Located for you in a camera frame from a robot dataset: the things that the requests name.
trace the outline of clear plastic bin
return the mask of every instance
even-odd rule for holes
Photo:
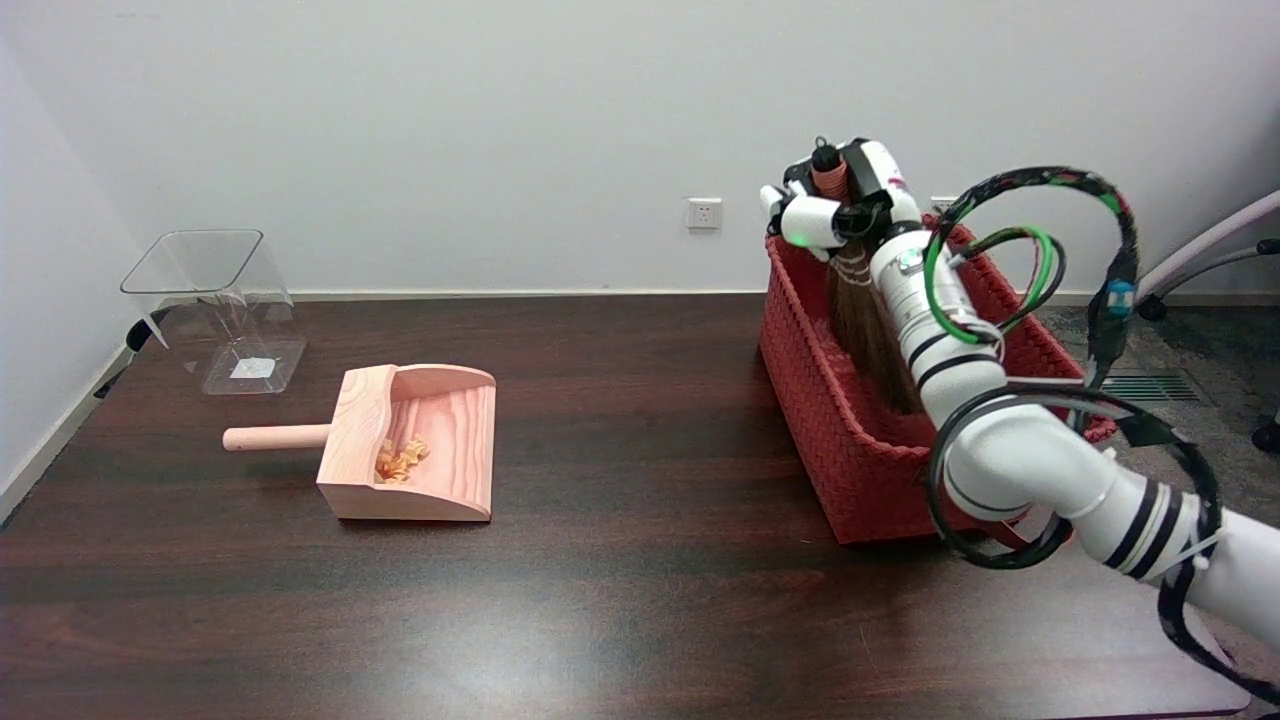
[[[280,392],[307,345],[259,231],[161,236],[120,292],[206,395]]]

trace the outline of gray carpet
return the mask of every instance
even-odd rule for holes
[[[1084,310],[1052,307],[1041,320],[1076,357],[1084,357]],[[1280,527],[1280,456],[1249,437],[1280,404],[1280,307],[1170,307],[1161,323],[1134,320],[1121,368],[1183,369],[1208,404],[1153,407],[1190,436],[1213,464],[1228,507]],[[1157,450],[1121,450],[1129,468],[1189,489],[1181,470]],[[1280,602],[1280,598],[1260,598]],[[1213,618],[1204,618],[1242,670],[1280,682],[1280,656]],[[1239,717],[1275,711],[1254,701]]]

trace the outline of electrical outlet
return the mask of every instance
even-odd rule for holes
[[[719,197],[690,197],[685,208],[685,227],[699,231],[717,231],[722,223]]]
[[[929,197],[929,205],[933,208],[934,213],[941,215],[942,213],[946,213],[952,205],[955,205],[956,200],[959,200],[959,197],[956,197],[955,195],[934,195]]]

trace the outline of basket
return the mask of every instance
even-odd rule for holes
[[[972,242],[973,234],[957,227],[948,241]],[[860,382],[831,333],[826,265],[781,237],[767,238],[765,247],[772,272],[760,352],[837,542],[932,534],[924,469],[933,424],[924,414],[904,416],[884,409]],[[1006,318],[1021,302],[983,255],[959,273],[984,318]],[[1005,370],[1024,377],[1083,377],[1079,364],[1034,316],[1006,337]],[[1114,432],[1114,421],[1096,418],[1085,438],[1098,442]],[[957,529],[979,527],[954,506],[948,519]]]

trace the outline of wooden table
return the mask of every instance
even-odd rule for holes
[[[305,305],[275,397],[151,342],[0,536],[0,715],[1060,717],[1234,711],[1155,594],[1064,552],[992,573],[842,548],[756,355],[760,296]],[[346,369],[498,378],[490,525],[340,523]]]

